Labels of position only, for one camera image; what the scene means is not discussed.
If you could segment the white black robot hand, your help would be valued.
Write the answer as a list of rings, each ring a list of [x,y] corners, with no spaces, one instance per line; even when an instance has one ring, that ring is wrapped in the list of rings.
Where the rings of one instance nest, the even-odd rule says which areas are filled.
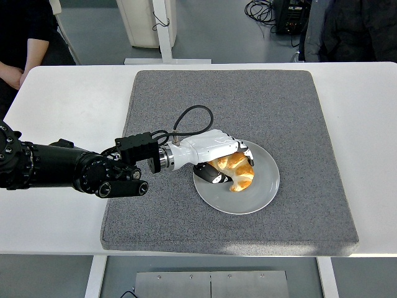
[[[254,157],[242,141],[221,130],[210,130],[187,137],[178,145],[166,145],[168,167],[177,170],[186,164],[208,183],[232,182],[231,192],[247,189],[254,179]]]

